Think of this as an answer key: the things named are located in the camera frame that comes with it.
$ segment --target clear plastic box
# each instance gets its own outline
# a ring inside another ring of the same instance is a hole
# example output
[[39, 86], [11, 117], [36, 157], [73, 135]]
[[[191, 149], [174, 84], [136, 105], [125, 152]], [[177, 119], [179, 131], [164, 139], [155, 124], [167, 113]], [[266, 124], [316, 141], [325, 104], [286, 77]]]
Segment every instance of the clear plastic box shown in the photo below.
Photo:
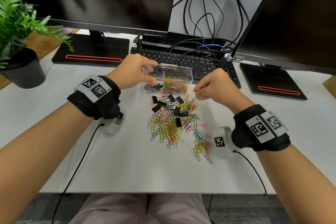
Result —
[[170, 64], [144, 66], [143, 73], [153, 76], [157, 80], [157, 86], [143, 83], [142, 91], [146, 94], [186, 95], [193, 82], [191, 71], [190, 67]]

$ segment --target left hand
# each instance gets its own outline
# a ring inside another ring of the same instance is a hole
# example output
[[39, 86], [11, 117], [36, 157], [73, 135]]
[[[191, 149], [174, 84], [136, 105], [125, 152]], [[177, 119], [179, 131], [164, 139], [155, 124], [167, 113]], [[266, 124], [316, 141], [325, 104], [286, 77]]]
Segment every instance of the left hand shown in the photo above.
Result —
[[149, 72], [153, 72], [152, 66], [157, 65], [156, 61], [147, 59], [140, 54], [128, 54], [117, 68], [105, 76], [114, 81], [120, 90], [132, 88], [140, 82], [157, 84], [154, 77], [142, 73], [144, 66]]

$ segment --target desk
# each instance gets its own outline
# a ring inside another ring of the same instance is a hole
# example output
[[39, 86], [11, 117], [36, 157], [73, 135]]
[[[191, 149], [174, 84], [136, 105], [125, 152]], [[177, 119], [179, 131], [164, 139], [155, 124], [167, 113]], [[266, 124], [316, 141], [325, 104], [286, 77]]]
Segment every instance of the desk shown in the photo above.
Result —
[[[131, 41], [135, 37], [113, 36]], [[111, 71], [110, 67], [53, 64], [54, 53], [41, 60], [47, 75], [41, 86], [27, 90], [10, 84], [0, 91], [0, 148], [64, 104], [74, 86], [84, 78]], [[239, 64], [234, 66], [241, 91], [273, 111], [288, 128], [293, 144], [336, 185], [336, 100], [322, 85], [329, 75], [289, 71], [308, 98], [299, 101], [252, 94]], [[124, 124], [114, 137], [103, 132], [96, 134], [68, 192], [263, 193], [252, 167], [238, 154], [222, 160], [210, 153], [213, 162], [210, 165], [203, 158], [198, 162], [192, 157], [192, 135], [183, 134], [190, 147], [180, 144], [177, 149], [167, 150], [166, 144], [160, 144], [158, 139], [151, 142], [147, 129], [152, 114], [150, 98], [139, 85], [122, 91], [120, 106], [127, 109]], [[208, 132], [221, 126], [234, 128], [232, 113], [212, 100], [200, 102], [196, 113], [202, 123], [208, 124]], [[92, 122], [41, 192], [64, 190], [98, 124]], [[268, 193], [275, 193], [253, 150], [241, 152], [260, 174]]]

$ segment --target wrist-mounted device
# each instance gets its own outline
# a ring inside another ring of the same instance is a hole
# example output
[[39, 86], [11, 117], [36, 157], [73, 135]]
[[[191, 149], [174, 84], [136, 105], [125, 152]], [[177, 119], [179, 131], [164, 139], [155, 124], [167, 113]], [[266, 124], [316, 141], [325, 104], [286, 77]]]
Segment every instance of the wrist-mounted device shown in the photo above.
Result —
[[73, 89], [67, 100], [83, 114], [95, 120], [113, 119], [119, 115], [119, 87], [105, 76], [91, 75]]
[[291, 143], [286, 128], [272, 112], [266, 111], [261, 105], [253, 105], [233, 118], [236, 127], [231, 139], [238, 148], [281, 151]]

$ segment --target plant pot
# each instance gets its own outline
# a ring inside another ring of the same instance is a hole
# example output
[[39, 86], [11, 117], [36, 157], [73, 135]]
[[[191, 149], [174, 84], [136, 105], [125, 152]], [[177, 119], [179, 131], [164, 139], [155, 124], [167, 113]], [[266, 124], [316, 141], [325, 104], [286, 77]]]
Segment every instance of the plant pot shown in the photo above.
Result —
[[0, 69], [0, 73], [20, 88], [35, 88], [45, 81], [45, 74], [36, 52], [32, 49], [23, 48], [21, 52], [5, 62], [8, 65]]

